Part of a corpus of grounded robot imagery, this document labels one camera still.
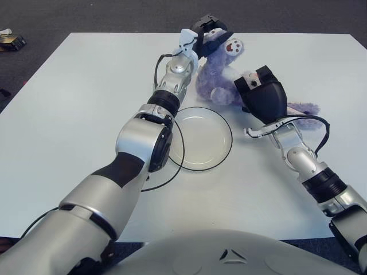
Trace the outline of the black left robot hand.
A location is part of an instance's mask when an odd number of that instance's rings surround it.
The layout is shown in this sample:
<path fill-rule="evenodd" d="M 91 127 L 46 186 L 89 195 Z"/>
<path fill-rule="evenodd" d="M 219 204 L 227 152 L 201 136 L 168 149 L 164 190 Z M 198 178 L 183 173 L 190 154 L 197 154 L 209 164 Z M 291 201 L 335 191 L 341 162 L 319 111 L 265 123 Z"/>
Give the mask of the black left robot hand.
<path fill-rule="evenodd" d="M 213 40 L 204 42 L 204 34 L 211 34 L 215 29 L 221 29 L 224 32 Z M 227 26 L 212 14 L 207 14 L 200 18 L 190 27 L 190 30 L 198 34 L 197 40 L 193 45 L 193 50 L 198 55 L 198 59 L 211 55 L 233 35 L 233 32 L 228 31 Z"/>

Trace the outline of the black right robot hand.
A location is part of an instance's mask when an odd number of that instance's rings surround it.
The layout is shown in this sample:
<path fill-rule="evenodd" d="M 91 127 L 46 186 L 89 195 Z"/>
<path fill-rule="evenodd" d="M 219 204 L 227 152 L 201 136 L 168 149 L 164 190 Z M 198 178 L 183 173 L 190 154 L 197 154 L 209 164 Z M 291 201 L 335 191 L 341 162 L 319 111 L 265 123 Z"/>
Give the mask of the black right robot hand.
<path fill-rule="evenodd" d="M 268 66 L 257 69 L 256 77 L 260 84 L 252 88 L 243 76 L 234 84 L 247 112 L 267 125 L 287 115 L 287 96 Z"/>

